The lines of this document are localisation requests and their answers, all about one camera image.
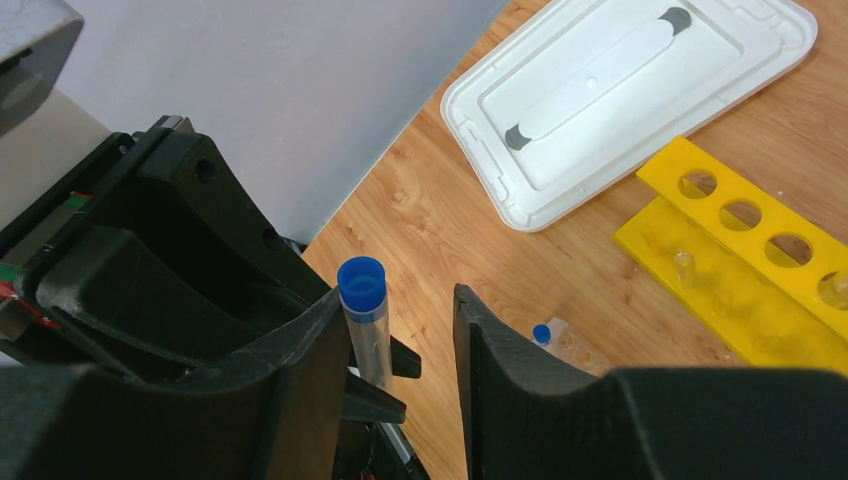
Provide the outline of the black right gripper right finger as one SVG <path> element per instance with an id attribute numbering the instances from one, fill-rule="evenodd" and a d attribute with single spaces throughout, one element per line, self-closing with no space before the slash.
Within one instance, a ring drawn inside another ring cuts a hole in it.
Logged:
<path id="1" fill-rule="evenodd" d="M 843 479 L 847 380 L 795 368 L 588 374 L 454 289 L 472 479 Z"/>

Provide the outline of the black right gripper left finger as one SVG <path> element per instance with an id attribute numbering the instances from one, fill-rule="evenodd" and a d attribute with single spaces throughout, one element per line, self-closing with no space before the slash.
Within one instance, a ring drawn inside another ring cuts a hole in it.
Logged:
<path id="1" fill-rule="evenodd" d="M 5 479 L 328 479 L 349 341 L 330 291 L 175 382 L 95 365 L 1 370 Z"/>

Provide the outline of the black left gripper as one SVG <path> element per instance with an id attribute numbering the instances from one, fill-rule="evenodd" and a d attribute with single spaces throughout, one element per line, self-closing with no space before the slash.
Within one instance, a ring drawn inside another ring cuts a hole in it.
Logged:
<path id="1" fill-rule="evenodd" d="M 172 115 L 110 134 L 2 229 L 2 353 L 178 379 L 312 341 L 329 285 L 192 129 Z"/>

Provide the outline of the blue capped tube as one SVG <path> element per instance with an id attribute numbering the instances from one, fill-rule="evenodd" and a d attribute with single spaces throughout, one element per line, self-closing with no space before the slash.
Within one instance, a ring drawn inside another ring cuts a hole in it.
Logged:
<path id="1" fill-rule="evenodd" d="M 390 393 L 393 372 L 385 269 L 373 257 L 353 257 L 338 269 L 337 287 L 359 377 Z"/>
<path id="2" fill-rule="evenodd" d="M 536 345 L 547 348 L 553 340 L 550 327 L 547 324 L 535 325 L 532 329 L 532 340 Z"/>

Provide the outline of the yellow test tube rack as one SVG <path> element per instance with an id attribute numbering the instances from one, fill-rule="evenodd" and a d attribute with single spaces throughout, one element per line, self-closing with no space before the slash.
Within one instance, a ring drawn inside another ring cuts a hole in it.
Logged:
<path id="1" fill-rule="evenodd" d="M 639 169 L 654 199 L 615 242 L 740 358 L 756 366 L 845 372 L 847 310 L 818 294 L 847 271 L 847 248 L 685 138 Z M 673 258 L 691 252 L 699 280 L 683 288 Z"/>

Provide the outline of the clear glass test tube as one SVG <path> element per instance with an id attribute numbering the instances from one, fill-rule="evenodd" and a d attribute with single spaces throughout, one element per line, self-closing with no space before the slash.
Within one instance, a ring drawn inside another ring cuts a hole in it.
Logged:
<path id="1" fill-rule="evenodd" d="M 823 276 L 818 283 L 817 290 L 824 303 L 837 310 L 847 310 L 848 280 L 846 270 L 831 272 Z"/>

